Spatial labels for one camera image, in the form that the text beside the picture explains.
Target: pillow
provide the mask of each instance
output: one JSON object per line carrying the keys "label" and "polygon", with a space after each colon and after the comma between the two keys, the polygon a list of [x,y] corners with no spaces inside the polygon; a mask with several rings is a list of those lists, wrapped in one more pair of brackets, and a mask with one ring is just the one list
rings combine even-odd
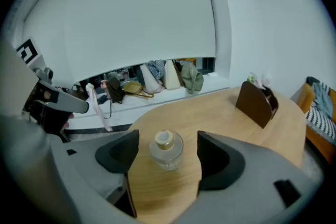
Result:
{"label": "pillow", "polygon": [[332,107],[333,107],[333,111],[332,111],[332,117],[331,120],[336,123],[336,92],[332,89],[330,89],[330,93],[329,93],[331,102],[332,102]]}

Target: wooden table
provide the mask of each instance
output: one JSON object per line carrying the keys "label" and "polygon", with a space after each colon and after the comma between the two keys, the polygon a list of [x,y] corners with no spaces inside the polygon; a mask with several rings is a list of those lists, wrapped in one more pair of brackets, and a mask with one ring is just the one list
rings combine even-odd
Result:
{"label": "wooden table", "polygon": [[[235,107],[239,90],[233,88],[165,104],[147,112],[131,126],[140,131],[139,153],[129,171],[139,221],[172,222],[195,200],[201,179],[201,164],[196,155],[198,130],[270,148],[300,166],[306,136],[306,120],[300,108],[276,94],[279,109],[262,129]],[[178,132],[184,141],[181,167],[172,172],[160,169],[149,155],[149,141],[164,129]]]}

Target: jar lid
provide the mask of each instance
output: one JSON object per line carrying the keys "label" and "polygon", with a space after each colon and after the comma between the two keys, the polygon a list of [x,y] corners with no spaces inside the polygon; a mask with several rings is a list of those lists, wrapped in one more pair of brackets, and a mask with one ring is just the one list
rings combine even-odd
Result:
{"label": "jar lid", "polygon": [[154,139],[160,149],[169,150],[174,144],[173,137],[171,131],[164,130],[157,132]]}

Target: glass jar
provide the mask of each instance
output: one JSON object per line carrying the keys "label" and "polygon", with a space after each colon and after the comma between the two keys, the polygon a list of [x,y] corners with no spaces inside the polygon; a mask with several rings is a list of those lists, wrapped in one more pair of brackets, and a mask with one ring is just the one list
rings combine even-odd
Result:
{"label": "glass jar", "polygon": [[150,154],[164,170],[176,170],[182,160],[183,140],[171,130],[157,132],[149,144]]}

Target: green bag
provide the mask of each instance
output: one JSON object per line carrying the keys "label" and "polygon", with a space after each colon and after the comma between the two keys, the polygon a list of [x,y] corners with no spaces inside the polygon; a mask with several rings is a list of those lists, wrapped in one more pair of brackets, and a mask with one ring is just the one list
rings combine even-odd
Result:
{"label": "green bag", "polygon": [[194,91],[201,91],[204,81],[203,75],[197,71],[192,63],[185,64],[182,67],[181,76],[188,93],[193,94]]}

